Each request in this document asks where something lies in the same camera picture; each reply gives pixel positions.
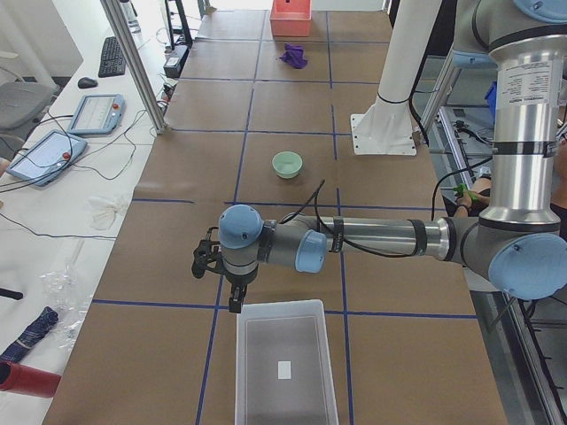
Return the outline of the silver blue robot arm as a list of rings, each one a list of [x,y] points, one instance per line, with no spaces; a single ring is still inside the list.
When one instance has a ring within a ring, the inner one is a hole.
[[[432,256],[466,266],[514,298],[546,298],[566,283],[566,243],[550,207],[558,97],[566,54],[563,1],[460,1],[454,53],[498,68],[492,187],[478,217],[435,221],[322,218],[263,220],[248,205],[219,219],[215,269],[239,313],[260,263],[316,273],[348,248],[385,258]]]

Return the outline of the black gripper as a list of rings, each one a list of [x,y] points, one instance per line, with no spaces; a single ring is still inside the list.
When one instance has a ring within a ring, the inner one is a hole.
[[[257,262],[253,261],[246,265],[233,265],[223,261],[226,269],[226,277],[231,283],[231,296],[229,298],[229,311],[241,313],[245,301],[247,285],[252,283],[257,276]]]

